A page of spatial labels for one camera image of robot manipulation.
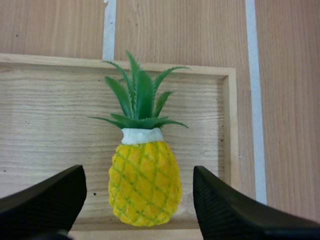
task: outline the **wooden tray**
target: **wooden tray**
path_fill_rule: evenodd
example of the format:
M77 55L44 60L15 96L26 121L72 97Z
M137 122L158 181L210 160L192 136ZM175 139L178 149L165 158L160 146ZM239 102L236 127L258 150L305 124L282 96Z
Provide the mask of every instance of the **wooden tray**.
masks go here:
M129 69L127 62L117 63ZM142 66L152 75L172 67ZM121 223L108 203L108 169L121 130L87 118L120 112L104 83L105 75L118 72L101 60L0 54L0 198L82 164L88 194L72 229L76 240L201 238L194 166L205 166L236 189L239 184L237 86L233 68L189 67L159 89L175 91L162 116L190 127L163 129L180 166L182 203L169 223L137 228Z

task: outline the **toy pineapple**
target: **toy pineapple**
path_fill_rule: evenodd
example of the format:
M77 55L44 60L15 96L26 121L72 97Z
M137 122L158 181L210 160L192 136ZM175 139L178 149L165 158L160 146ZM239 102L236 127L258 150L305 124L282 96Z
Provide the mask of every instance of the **toy pineapple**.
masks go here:
M113 120L92 118L114 124L123 132L122 143L115 150L109 170L109 202L114 215L126 224L154 226L170 220L182 196L179 167L160 128L166 124L187 127L167 116L159 117L172 92L162 93L156 105L155 95L169 73L184 67L167 69L152 80L128 51L127 56L132 77L116 63L107 61L121 72L127 89L119 80L105 77L123 115L111 113Z

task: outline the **pineapple body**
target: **pineapple body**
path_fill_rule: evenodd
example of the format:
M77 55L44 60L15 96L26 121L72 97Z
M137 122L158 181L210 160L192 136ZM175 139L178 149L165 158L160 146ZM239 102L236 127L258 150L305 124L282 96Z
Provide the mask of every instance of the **pineapple body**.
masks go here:
M109 170L109 202L123 223L167 223L182 196L179 167L165 141L120 144Z

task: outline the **green leaf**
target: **green leaf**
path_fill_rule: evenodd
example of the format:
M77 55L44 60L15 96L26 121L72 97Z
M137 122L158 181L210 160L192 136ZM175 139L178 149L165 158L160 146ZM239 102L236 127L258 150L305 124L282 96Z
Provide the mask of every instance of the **green leaf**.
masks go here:
M172 71L177 69L189 69L189 68L186 66L174 66L160 73L160 75L158 75L154 81L154 93L157 92L161 82L165 79L165 77L168 76L168 74L170 74Z
M167 124L177 124L177 125L180 125L180 126L184 126L186 128L189 128L187 125L183 124L182 122L179 122L179 121L174 121L174 120L163 120L157 124L154 125L155 128L161 128L163 125L167 125Z
M167 120L168 118L169 118L168 116L150 117L150 118L140 119L138 121L139 121L140 127L142 129L154 129L154 128L156 128L155 125Z
M134 56L131 54L131 52L129 52L128 50L126 51L126 55L127 55L129 62L130 62L133 89L135 89L135 77L136 77L136 73L140 69L140 65L137 62L137 60L134 58Z
M117 122L123 124L128 129L136 129L139 128L139 122L137 120L128 118L126 116L110 113L111 117L113 117Z
M158 117L162 108L164 107L168 97L173 94L173 91L165 91L164 93L162 93L160 95L160 97L158 98L158 101L156 103L155 109L154 109L154 113L153 116L154 117Z
M131 54L131 52L129 52L128 50L126 51L126 55L129 59L129 62L130 62L130 68L131 68L131 74L132 74L132 88L133 88L133 91L132 91L132 101L131 101L131 104L132 104L132 109L133 109L133 112L136 111L136 103L135 103L135 100L136 100L136 74L137 74L137 71L140 69L140 65L139 63L136 61L136 59L134 58L134 56Z
M121 109L125 116L132 117L132 106L130 98L125 87L112 77L105 77L105 83L112 89L121 105Z
M123 125L122 123L117 122L117 121L110 120L110 119L108 119L108 118L99 117L99 116L88 116L88 118L90 118L90 119L99 119L99 120L106 121L106 122L108 122L108 123L111 123L111 124L113 124L113 125L116 125L116 126L117 126L118 128L120 128L120 129L126 128L126 126Z
M119 72L123 75L123 78L124 78L124 80L125 80L125 82L126 82L126 85L127 85L127 87L128 87L128 90L129 90L129 97L130 97L131 104L132 104L133 97L134 97L134 95L135 95L135 93L134 93L134 87L132 86L132 82L131 82L129 76L127 75L126 71L125 71L122 67L120 67L118 64L116 64L115 62L113 62L113 61L104 61L104 62L106 62L106 63L108 63L108 64L111 64L112 66L116 67L116 69L118 69Z
M151 118L155 101L154 83L149 74L142 69L135 74L135 79L135 118Z

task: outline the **wooden floor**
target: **wooden floor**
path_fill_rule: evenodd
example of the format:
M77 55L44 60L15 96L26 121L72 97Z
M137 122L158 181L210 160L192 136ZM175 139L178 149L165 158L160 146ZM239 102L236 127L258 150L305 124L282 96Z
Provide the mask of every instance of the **wooden floor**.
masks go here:
M0 52L102 58L102 0L0 0ZM268 204L320 221L320 1L257 0ZM241 191L255 196L244 0L117 0L115 59L236 68Z

